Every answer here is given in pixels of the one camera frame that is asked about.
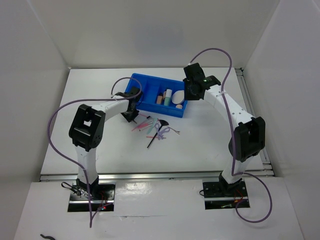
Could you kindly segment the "teal folding razor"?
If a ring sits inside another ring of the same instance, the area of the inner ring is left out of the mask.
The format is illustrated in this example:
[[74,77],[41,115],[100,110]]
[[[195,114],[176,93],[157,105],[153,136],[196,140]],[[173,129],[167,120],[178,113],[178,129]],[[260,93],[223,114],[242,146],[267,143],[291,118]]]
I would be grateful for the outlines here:
[[150,132],[152,131],[152,129],[155,127],[156,123],[158,122],[158,118],[154,118],[151,127],[148,129],[147,131],[147,135],[150,134]]

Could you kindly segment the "green bottle white cap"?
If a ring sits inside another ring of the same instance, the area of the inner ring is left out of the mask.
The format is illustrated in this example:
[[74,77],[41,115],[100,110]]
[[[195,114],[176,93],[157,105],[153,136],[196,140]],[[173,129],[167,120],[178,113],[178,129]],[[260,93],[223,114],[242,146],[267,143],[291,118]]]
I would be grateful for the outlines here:
[[168,88],[165,92],[166,92],[166,96],[165,96],[165,100],[164,100],[163,105],[169,106],[170,101],[171,101],[171,97],[172,97],[172,90]]

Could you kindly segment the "beige square foundation bottle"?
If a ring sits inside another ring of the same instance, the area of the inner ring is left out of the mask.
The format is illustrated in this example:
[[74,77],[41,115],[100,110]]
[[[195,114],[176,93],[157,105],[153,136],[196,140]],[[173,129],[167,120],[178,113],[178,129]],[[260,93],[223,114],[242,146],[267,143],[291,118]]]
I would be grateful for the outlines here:
[[159,94],[156,98],[156,104],[161,105],[163,101],[163,94]]

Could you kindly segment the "BB cream bottle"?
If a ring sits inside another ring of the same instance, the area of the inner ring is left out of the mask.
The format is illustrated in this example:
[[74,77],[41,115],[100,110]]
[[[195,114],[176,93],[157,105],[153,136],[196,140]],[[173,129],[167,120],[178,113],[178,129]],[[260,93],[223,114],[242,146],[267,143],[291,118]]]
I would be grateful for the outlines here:
[[162,101],[164,101],[164,100],[165,100],[165,98],[166,98],[166,91],[165,91],[165,92],[163,92],[163,95],[162,95]]

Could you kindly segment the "purple eyelash curler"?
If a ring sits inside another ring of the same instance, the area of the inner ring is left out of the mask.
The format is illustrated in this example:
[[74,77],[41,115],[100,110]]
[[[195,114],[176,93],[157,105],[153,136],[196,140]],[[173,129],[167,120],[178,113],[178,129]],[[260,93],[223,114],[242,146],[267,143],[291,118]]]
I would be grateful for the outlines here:
[[164,134],[170,131],[168,127],[161,129],[161,125],[159,123],[156,123],[154,127],[156,129],[156,135],[158,135],[159,140],[163,140],[165,138]]

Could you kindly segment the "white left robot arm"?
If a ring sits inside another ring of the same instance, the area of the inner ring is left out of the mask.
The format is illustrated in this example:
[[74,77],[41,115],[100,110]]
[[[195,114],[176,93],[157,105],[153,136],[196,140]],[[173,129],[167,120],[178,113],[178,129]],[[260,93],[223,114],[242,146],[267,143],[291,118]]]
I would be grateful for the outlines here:
[[116,93],[112,101],[78,107],[68,135],[75,146],[77,163],[80,164],[76,184],[86,199],[92,200],[99,193],[96,150],[103,138],[105,122],[118,114],[129,123],[134,121],[139,114],[136,105],[142,94],[141,88],[133,86],[127,92]]

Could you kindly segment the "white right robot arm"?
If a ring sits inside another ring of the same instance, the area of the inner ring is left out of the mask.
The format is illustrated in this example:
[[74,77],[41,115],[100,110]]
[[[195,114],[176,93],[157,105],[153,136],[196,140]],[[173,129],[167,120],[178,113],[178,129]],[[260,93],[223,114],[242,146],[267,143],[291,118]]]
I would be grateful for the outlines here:
[[265,147],[266,122],[254,117],[242,108],[213,75],[205,76],[199,63],[184,69],[184,99],[204,100],[211,104],[231,124],[231,139],[228,149],[231,161],[221,173],[218,190],[223,196],[230,196],[236,189],[251,160]]

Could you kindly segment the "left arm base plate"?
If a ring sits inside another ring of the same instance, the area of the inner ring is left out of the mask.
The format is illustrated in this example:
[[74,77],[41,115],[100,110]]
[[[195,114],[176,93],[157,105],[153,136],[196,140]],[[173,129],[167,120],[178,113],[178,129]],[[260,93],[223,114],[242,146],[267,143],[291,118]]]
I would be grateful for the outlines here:
[[113,212],[116,185],[114,183],[102,183],[96,192],[88,192],[75,183],[70,185],[62,182],[61,186],[70,191],[67,211],[69,213],[89,212],[88,200],[90,198],[92,212]]

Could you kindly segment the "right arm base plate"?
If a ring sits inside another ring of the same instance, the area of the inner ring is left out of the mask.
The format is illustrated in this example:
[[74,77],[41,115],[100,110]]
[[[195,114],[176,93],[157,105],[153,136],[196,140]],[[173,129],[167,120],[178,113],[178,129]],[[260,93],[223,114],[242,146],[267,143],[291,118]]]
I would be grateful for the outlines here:
[[250,201],[245,182],[242,180],[238,186],[223,192],[218,182],[203,182],[199,194],[204,198],[206,210],[224,210],[250,208]]

